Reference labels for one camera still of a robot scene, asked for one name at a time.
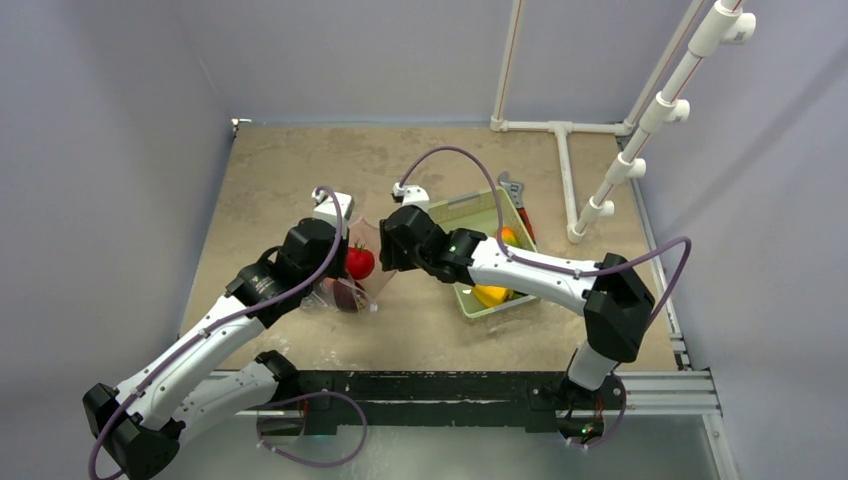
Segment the green orange toy mango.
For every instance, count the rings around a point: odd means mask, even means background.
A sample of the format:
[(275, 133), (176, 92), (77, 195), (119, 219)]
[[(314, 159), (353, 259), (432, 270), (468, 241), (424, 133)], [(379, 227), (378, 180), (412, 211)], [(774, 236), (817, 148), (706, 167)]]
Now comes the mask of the green orange toy mango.
[(506, 245), (516, 248), (521, 247), (520, 238), (512, 228), (504, 226), (498, 230), (497, 234)]

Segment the green plastic basket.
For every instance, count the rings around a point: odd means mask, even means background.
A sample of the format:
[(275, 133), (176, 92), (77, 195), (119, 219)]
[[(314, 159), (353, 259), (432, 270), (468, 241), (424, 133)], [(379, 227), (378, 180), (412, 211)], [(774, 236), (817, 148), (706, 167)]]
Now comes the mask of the green plastic basket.
[[(434, 203), (430, 206), (429, 213), (432, 219), (445, 231), (466, 228), (492, 236), (498, 227), (495, 198), (498, 198), (501, 202), (504, 226), (512, 228), (517, 233), (521, 241), (520, 248), (537, 252), (536, 242), (533, 242), (529, 237), (508, 192), (503, 187), (498, 186), (495, 194), (490, 190), (481, 190)], [(452, 288), (460, 310), (469, 321), (479, 320), (497, 312), (538, 301), (537, 297), (514, 292), (511, 301), (487, 309), (471, 294), (472, 287), (454, 284)]]

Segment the yellow toy bell pepper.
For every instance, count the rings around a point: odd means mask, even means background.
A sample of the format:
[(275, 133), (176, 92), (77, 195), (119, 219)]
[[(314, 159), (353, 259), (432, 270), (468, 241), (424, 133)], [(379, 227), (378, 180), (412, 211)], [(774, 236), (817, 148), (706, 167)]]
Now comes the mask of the yellow toy bell pepper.
[(475, 285), (471, 294), (485, 308), (495, 308), (513, 299), (514, 291), (502, 286)]

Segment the clear zip top bag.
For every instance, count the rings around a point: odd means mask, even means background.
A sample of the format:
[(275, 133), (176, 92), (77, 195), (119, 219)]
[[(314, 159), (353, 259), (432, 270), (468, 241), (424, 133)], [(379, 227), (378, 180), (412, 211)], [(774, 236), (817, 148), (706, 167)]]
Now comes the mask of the clear zip top bag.
[(301, 308), (315, 312), (375, 313), (377, 297), (395, 275), (394, 270), (382, 269), (380, 253), (379, 229), (365, 218), (356, 217), (350, 224), (344, 275), (317, 283)]

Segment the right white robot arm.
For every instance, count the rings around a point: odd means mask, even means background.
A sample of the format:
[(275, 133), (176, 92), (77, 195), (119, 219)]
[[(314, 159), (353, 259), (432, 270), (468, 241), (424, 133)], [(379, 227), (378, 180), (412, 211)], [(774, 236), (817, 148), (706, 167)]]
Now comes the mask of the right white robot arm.
[(586, 340), (561, 381), (564, 399), (584, 407), (620, 364), (638, 356), (655, 298), (625, 258), (556, 258), (503, 248), (497, 238), (457, 228), (445, 231), (417, 206), (379, 223), (384, 270), (422, 270), (446, 284), (498, 286), (558, 304), (584, 319)]

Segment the dark red toy apple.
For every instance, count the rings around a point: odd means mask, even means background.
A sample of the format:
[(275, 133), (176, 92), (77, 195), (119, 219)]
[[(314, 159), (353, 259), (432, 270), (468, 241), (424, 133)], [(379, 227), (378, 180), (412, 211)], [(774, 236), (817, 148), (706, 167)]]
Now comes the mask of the dark red toy apple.
[(358, 282), (335, 280), (331, 289), (338, 310), (344, 313), (360, 313), (369, 308), (369, 297)]

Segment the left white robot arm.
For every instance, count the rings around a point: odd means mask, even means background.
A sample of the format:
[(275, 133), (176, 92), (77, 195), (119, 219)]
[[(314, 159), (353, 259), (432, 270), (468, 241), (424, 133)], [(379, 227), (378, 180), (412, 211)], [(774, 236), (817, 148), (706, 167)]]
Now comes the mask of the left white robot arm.
[(210, 373), (233, 352), (298, 309), (314, 285), (344, 271), (348, 228), (343, 220), (305, 218), (282, 245), (263, 252), (226, 286), (206, 316), (148, 366), (115, 387), (98, 383), (82, 402), (97, 457), (109, 454), (128, 479), (151, 479), (181, 446), (235, 413), (269, 404), (292, 405), (300, 373), (276, 350), (210, 384)]

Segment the red toy tomato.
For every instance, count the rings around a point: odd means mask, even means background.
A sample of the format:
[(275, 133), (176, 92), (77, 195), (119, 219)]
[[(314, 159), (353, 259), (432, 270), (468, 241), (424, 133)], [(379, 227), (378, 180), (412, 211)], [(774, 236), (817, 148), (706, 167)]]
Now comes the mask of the red toy tomato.
[(376, 266), (376, 259), (371, 250), (364, 246), (354, 245), (348, 248), (346, 269), (355, 281), (369, 277)]

